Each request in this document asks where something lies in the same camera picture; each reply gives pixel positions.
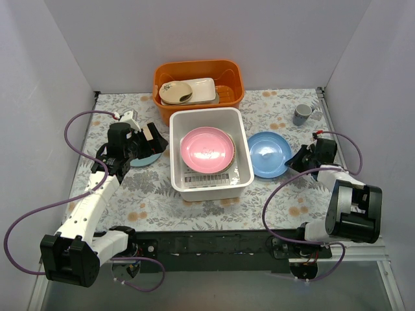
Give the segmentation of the light blue plate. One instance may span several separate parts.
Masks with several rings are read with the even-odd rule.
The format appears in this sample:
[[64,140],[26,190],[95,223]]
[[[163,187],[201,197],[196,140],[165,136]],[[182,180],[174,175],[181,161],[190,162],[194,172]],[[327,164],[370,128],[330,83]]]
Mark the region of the light blue plate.
[[146,167],[156,162],[160,157],[161,154],[154,154],[144,159],[134,159],[130,162],[130,166],[135,168]]

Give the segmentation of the pink plate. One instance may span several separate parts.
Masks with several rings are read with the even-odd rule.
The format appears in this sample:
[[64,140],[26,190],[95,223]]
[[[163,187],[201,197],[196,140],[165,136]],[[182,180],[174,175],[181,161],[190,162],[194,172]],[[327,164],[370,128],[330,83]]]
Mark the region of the pink plate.
[[217,172],[226,168],[233,155],[231,137],[214,127],[199,127],[187,133],[180,143],[183,162],[199,172]]

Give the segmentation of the woven bamboo plate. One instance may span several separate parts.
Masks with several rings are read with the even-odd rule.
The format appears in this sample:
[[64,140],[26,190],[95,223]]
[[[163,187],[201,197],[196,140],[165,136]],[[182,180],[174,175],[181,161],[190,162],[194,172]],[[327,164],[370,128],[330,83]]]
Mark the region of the woven bamboo plate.
[[232,155],[232,160],[230,162],[230,165],[232,166],[232,164],[235,161],[237,151],[236,151],[236,145],[235,145],[234,140],[232,138],[230,138],[230,139],[231,139],[231,142],[232,142],[232,145],[233,145],[233,155]]

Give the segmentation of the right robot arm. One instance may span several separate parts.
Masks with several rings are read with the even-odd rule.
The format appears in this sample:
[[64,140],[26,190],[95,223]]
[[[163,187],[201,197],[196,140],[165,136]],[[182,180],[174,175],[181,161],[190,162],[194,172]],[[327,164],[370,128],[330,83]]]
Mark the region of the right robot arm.
[[304,258],[311,256],[317,242],[375,243],[381,228],[382,190],[356,180],[334,164],[336,141],[319,138],[317,134],[313,139],[312,144],[303,144],[285,165],[312,176],[331,193],[331,199],[323,220],[302,225],[303,235],[294,240],[294,252]]

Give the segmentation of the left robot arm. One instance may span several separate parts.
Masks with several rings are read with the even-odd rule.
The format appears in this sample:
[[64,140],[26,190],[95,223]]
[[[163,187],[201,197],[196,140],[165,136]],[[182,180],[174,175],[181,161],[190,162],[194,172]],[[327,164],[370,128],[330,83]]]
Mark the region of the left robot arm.
[[86,197],[77,202],[54,235],[45,235],[40,242],[45,276],[50,281],[90,287],[107,260],[117,255],[131,259],[137,254],[134,229],[115,226],[99,237],[95,230],[131,161],[163,153],[168,142],[152,122],[141,130],[127,122],[116,122],[110,125],[107,136],[107,143],[96,153]]

